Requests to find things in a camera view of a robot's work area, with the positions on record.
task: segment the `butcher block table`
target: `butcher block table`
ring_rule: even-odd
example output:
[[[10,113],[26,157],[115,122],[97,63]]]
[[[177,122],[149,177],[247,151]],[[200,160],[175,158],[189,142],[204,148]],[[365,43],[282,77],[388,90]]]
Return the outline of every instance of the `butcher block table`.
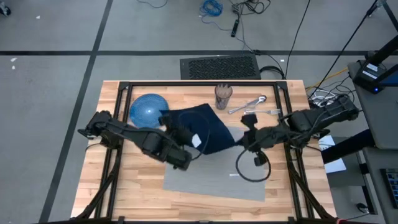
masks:
[[[243,81],[256,83],[274,82],[274,80]],[[113,113],[120,82],[104,81],[99,96],[97,111],[108,110]],[[129,106],[134,99],[147,93],[156,93],[163,96],[167,100],[170,110],[190,108],[208,103],[226,126],[244,128],[245,126],[240,122],[243,110],[233,114],[228,114],[227,112],[232,108],[241,106],[257,98],[259,95],[266,95],[267,101],[258,105],[256,109],[276,109],[275,92],[272,86],[234,85],[233,94],[227,108],[225,110],[218,110],[215,108],[215,85],[140,86],[140,81],[132,82],[135,85],[132,89]],[[307,109],[308,101],[303,81],[287,80],[282,82],[287,83],[292,110]],[[283,113],[287,114],[283,91],[279,90],[279,94]],[[125,102],[126,93],[123,93],[119,110],[119,120],[122,120]],[[275,126],[278,124],[277,118],[277,115],[258,113],[258,123],[256,126],[257,128]],[[89,141],[89,145],[98,142],[98,139],[92,140]],[[316,141],[312,141],[310,145],[318,147]],[[71,217],[75,217],[81,213],[90,203],[95,193],[97,193],[100,187],[105,154],[106,148],[101,145],[92,146],[87,150]],[[115,154],[116,152],[112,155],[110,170],[113,166]],[[288,217],[295,217],[295,207],[283,144],[278,144],[272,149],[267,149],[266,154],[272,164],[272,173],[269,179],[266,180],[266,187],[264,189],[266,197],[263,202],[259,202],[163,190],[165,164],[143,155],[141,150],[133,142],[124,141],[112,218],[113,220],[117,220],[119,216],[124,216],[125,220],[142,221],[287,221]],[[326,211],[336,216],[320,152],[305,148],[303,150],[303,163],[310,190]],[[264,175],[267,169],[268,166],[265,165]],[[297,188],[301,211],[303,216],[307,217],[304,197],[300,188],[298,186]],[[102,217],[106,214],[108,200],[109,189],[104,196],[101,212]]]

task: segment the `white paper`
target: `white paper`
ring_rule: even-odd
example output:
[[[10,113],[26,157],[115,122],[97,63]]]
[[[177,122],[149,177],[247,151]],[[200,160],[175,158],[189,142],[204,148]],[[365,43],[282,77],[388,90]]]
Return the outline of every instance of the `white paper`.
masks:
[[[200,138],[199,138],[199,135],[198,135],[198,134],[195,134],[195,135],[192,137],[192,145],[193,145],[193,147],[197,148],[200,144],[201,144],[201,140],[200,140]]]
[[[334,146],[334,145],[335,145],[335,142],[330,135],[319,139],[319,148],[322,151],[329,148],[330,146]],[[338,159],[336,161],[329,162],[329,163],[325,164],[325,170],[326,170],[327,174],[332,173],[332,172],[343,171],[346,169],[347,168],[344,165],[344,162],[342,159]]]

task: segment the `cup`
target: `cup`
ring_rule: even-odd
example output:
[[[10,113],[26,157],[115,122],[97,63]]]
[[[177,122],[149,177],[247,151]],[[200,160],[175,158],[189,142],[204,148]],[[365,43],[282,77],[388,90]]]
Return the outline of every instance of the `cup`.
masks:
[[[216,108],[219,110],[225,109],[232,95],[232,87],[228,84],[218,84],[214,92],[216,95]]]

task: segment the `fork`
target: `fork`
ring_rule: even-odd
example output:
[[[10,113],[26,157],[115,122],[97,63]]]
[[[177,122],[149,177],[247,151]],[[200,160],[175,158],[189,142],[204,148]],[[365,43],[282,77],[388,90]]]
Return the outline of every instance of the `fork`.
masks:
[[[280,109],[276,109],[276,110],[254,110],[254,109],[245,109],[245,110],[244,110],[244,114],[251,114],[251,113],[257,113],[257,112],[267,113],[267,114],[269,114],[269,115],[275,115],[275,114],[279,114],[279,113],[280,113]]]

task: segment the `black floor grate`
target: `black floor grate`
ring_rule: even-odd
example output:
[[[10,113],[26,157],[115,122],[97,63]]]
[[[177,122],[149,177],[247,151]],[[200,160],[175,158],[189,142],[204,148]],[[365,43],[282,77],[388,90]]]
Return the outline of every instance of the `black floor grate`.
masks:
[[[185,58],[180,69],[182,80],[261,79],[254,55]]]

